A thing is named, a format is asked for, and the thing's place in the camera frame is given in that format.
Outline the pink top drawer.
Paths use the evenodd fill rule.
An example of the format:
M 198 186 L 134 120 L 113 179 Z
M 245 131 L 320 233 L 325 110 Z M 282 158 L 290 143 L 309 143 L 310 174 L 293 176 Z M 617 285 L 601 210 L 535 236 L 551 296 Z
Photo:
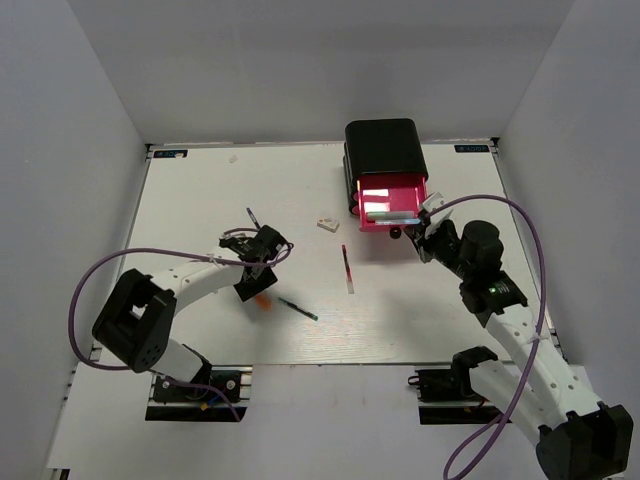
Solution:
M 371 211 L 413 211 L 418 218 L 419 207 L 427 197 L 427 175 L 422 173 L 383 173 L 360 176 L 350 193 L 350 211 L 359 219 L 363 233 L 385 233 L 392 239 L 402 236 L 406 226 L 379 226 L 366 219 Z

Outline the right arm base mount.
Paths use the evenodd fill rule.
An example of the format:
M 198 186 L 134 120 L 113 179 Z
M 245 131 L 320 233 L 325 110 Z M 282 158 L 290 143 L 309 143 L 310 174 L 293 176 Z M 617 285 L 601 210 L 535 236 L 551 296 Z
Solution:
M 489 348 L 477 346 L 455 354 L 447 368 L 423 368 L 408 377 L 417 392 L 421 425 L 484 425 L 500 411 L 472 390 L 470 370 L 485 361 L 497 360 Z

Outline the green highlighter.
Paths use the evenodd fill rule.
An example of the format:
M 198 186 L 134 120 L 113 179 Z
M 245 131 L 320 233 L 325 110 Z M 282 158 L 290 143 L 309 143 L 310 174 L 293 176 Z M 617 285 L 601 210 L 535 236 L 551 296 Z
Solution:
M 413 211 L 371 211 L 366 213 L 366 219 L 371 222 L 407 220 L 413 217 Z

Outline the orange highlighter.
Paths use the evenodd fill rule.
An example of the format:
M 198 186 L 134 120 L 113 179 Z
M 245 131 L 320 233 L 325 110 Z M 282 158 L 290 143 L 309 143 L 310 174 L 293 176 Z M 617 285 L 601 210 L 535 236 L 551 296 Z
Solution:
M 269 310 L 272 308 L 272 302 L 268 296 L 256 295 L 254 300 L 259 308 L 262 310 Z

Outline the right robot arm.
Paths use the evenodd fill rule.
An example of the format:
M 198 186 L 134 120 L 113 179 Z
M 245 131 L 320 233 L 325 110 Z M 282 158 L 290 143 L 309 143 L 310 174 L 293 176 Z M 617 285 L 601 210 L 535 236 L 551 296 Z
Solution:
M 485 221 L 461 233 L 450 220 L 410 226 L 405 234 L 423 262 L 438 261 L 460 281 L 466 309 L 502 346 L 515 377 L 485 346 L 455 354 L 442 377 L 412 378 L 424 401 L 481 398 L 517 426 L 548 479 L 604 479 L 626 470 L 633 420 L 608 406 L 576 375 L 553 341 L 537 331 L 528 300 L 502 268 L 498 229 Z

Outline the blue highlighter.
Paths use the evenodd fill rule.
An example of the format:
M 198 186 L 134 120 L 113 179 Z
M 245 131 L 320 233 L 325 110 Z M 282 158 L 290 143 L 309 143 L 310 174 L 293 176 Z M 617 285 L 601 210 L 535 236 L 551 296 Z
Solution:
M 407 219 L 383 219 L 375 220 L 374 224 L 379 226 L 405 226 L 405 225 L 419 225 L 421 220 L 418 218 Z

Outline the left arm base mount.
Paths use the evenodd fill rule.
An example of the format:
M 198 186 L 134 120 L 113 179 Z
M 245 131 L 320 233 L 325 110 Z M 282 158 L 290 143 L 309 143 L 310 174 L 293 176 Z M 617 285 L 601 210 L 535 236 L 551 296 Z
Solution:
M 213 367 L 204 381 L 211 389 L 175 385 L 154 374 L 146 406 L 150 422 L 236 423 L 249 406 L 253 369 Z

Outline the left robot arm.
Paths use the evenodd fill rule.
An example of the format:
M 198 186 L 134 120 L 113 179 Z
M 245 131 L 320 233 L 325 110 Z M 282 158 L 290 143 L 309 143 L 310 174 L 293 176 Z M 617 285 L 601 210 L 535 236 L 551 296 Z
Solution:
M 204 255 L 156 249 L 183 258 L 181 265 L 156 273 L 130 269 L 121 274 L 92 328 L 92 336 L 127 369 L 153 372 L 176 381 L 188 398 L 211 387 L 211 364 L 171 338 L 174 318 L 186 307 L 221 290 L 243 302 L 277 282 L 273 267 L 293 249 L 277 230 L 232 229 Z

